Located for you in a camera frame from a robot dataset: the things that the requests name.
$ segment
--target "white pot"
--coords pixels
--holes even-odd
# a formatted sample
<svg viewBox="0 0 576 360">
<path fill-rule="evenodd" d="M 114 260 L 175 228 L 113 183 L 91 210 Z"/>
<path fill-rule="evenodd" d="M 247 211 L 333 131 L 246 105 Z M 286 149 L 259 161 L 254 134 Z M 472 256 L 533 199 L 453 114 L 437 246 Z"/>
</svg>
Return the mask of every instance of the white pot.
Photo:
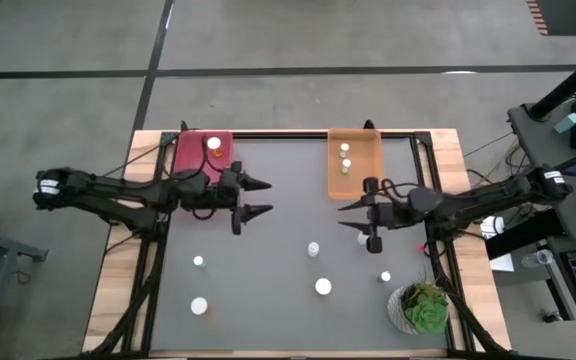
<svg viewBox="0 0 576 360">
<path fill-rule="evenodd" d="M 390 321 L 392 321 L 399 330 L 408 334 L 419 334 L 406 317 L 406 314 L 404 314 L 404 307 L 401 303 L 401 296 L 409 287 L 410 284 L 404 285 L 390 295 L 390 299 L 388 299 L 388 317 L 390 317 Z"/>
</svg>

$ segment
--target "green succulent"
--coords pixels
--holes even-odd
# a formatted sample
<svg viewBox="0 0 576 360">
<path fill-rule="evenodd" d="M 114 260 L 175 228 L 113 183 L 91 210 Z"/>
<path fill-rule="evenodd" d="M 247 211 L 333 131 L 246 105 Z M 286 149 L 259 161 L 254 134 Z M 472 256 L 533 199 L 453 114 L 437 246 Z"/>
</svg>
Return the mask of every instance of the green succulent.
<svg viewBox="0 0 576 360">
<path fill-rule="evenodd" d="M 439 288 L 432 284 L 415 284 L 415 290 L 404 303 L 406 318 L 420 334 L 441 334 L 446 326 L 448 302 Z"/>
</svg>

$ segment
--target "potted plant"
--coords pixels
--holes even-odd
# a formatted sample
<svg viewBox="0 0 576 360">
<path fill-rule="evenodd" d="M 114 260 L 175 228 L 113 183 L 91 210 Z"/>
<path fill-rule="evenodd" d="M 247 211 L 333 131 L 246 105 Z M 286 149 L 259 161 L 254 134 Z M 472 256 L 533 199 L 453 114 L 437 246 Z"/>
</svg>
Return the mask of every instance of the potted plant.
<svg viewBox="0 0 576 360">
<path fill-rule="evenodd" d="M 426 281 L 404 285 L 388 299 L 388 316 L 408 334 L 442 334 L 448 319 L 446 294 Z"/>
</svg>

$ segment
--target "wooden table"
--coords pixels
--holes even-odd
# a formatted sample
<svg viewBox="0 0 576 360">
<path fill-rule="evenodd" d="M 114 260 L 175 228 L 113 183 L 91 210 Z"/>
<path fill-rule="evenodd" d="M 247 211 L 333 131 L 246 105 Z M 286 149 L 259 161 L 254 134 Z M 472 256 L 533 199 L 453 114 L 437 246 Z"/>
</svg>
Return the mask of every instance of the wooden table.
<svg viewBox="0 0 576 360">
<path fill-rule="evenodd" d="M 322 132 L 326 130 L 299 130 L 299 131 L 312 131 Z M 470 188 L 466 167 L 463 160 L 463 154 L 457 137 L 455 129 L 383 129 L 382 132 L 388 131 L 429 131 L 432 135 L 433 147 L 435 151 L 435 159 L 437 168 L 439 170 L 440 182 L 443 191 L 450 193 L 458 193 L 466 191 Z M 130 147 L 128 160 L 134 159 L 139 155 L 147 152 L 148 150 L 156 147 L 161 138 L 162 130 L 142 130 L 137 131 L 133 137 Z M 170 167 L 170 162 L 173 156 L 172 147 L 166 154 L 166 163 Z M 422 168 L 424 169 L 424 177 L 427 184 L 431 184 L 428 163 L 426 156 L 422 156 Z M 126 167 L 125 177 L 133 181 L 148 181 L 152 179 L 155 163 L 157 159 L 157 152 L 152 152 L 143 158 L 131 163 Z M 476 228 L 472 226 L 471 232 L 476 232 Z M 113 227 L 110 231 L 108 244 L 110 247 L 113 244 L 127 238 L 130 232 L 123 226 Z M 97 284 L 97 291 L 90 313 L 90 319 L 86 336 L 83 344 L 83 351 L 95 348 L 108 334 L 108 332 L 117 323 L 123 312 L 128 306 L 130 294 L 132 290 L 133 279 L 135 276 L 135 268 L 137 264 L 137 257 L 139 253 L 140 240 L 131 239 L 125 244 L 115 248 L 104 258 L 101 266 L 99 282 Z M 499 304 L 499 297 L 497 289 L 490 269 L 486 247 L 479 238 L 472 236 L 462 236 L 454 242 L 457 263 L 459 265 L 459 272 L 461 276 L 462 286 L 464 290 L 465 300 L 468 306 L 472 309 L 475 316 L 479 319 L 484 328 L 492 335 L 492 337 L 503 347 L 510 349 L 510 340 L 506 330 L 506 324 Z M 149 254 L 154 255 L 155 251 L 149 251 Z M 444 268 L 448 269 L 446 259 L 442 259 Z M 152 258 L 149 259 L 147 269 L 150 268 Z M 133 348 L 138 349 L 141 341 L 141 334 L 143 330 L 143 320 L 147 303 L 145 303 L 138 316 L 136 322 L 136 331 L 133 339 Z M 464 348 L 463 338 L 461 337 L 461 326 L 459 317 L 454 309 L 450 307 L 451 324 L 453 334 L 455 336 L 455 346 L 457 349 Z M 171 354 L 157 354 L 152 353 L 151 356 L 170 356 Z M 255 356 L 255 354 L 240 354 L 239 352 L 232 352 L 231 354 L 198 354 L 193 353 L 193 357 L 200 356 Z M 256 356 L 289 356 L 285 352 L 272 352 L 264 351 L 256 354 Z M 334 352 L 331 354 L 312 354 L 313 356 L 365 356 L 366 354 L 359 354 L 358 352 Z M 442 351 L 434 351 L 428 353 L 393 353 L 384 352 L 383 354 L 370 354 L 371 356 L 441 356 Z"/>
</svg>

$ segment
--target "gray concrete floor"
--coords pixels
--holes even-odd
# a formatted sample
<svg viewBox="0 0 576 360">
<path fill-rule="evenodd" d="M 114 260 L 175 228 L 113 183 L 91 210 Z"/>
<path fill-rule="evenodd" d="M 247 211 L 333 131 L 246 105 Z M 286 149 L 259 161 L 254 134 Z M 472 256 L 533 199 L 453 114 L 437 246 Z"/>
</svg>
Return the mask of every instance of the gray concrete floor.
<svg viewBox="0 0 576 360">
<path fill-rule="evenodd" d="M 163 0 L 0 0 L 0 71 L 145 69 Z M 523 0 L 177 0 L 160 68 L 576 63 L 576 37 L 540 36 Z M 510 131 L 506 110 L 565 73 L 161 79 L 145 128 L 454 127 L 465 152 Z M 36 212 L 37 170 L 124 160 L 141 79 L 0 80 L 0 233 L 50 249 L 0 315 L 0 359 L 76 354 L 108 231 Z M 490 170 L 512 138 L 466 159 Z M 496 174 L 501 179 L 507 172 Z M 576 321 L 544 325 L 545 286 L 499 288 L 513 347 L 576 358 Z M 548 341 L 537 339 L 561 339 Z"/>
</svg>

